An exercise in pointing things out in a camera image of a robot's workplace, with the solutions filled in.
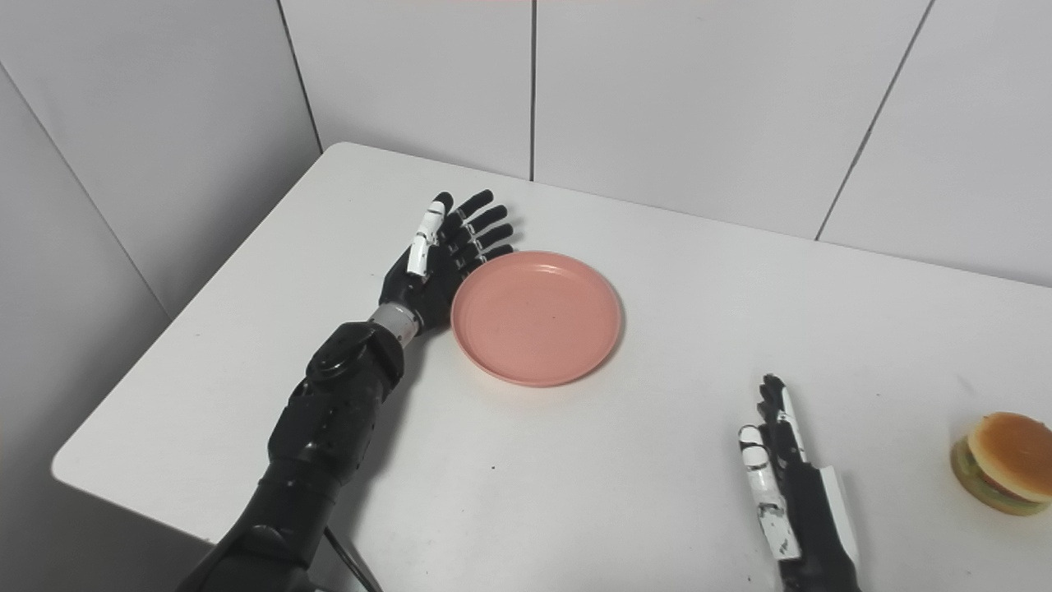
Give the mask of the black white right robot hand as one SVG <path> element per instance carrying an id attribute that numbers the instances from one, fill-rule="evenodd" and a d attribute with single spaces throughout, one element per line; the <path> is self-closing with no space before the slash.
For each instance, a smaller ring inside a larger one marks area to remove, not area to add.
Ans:
<path id="1" fill-rule="evenodd" d="M 739 430 L 760 531 L 777 566 L 782 591 L 858 591 L 858 547 L 833 467 L 805 453 L 786 383 L 758 385 L 758 424 Z"/>

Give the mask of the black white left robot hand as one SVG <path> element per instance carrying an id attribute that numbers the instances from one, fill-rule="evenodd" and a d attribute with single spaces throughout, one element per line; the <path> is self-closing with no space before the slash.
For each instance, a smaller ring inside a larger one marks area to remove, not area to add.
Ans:
<path id="1" fill-rule="evenodd" d="M 410 246 L 385 275 L 379 303 L 413 319 L 418 334 L 450 325 L 452 303 L 466 279 L 486 263 L 514 252 L 514 226 L 506 206 L 484 190 L 456 205 L 436 195 Z"/>

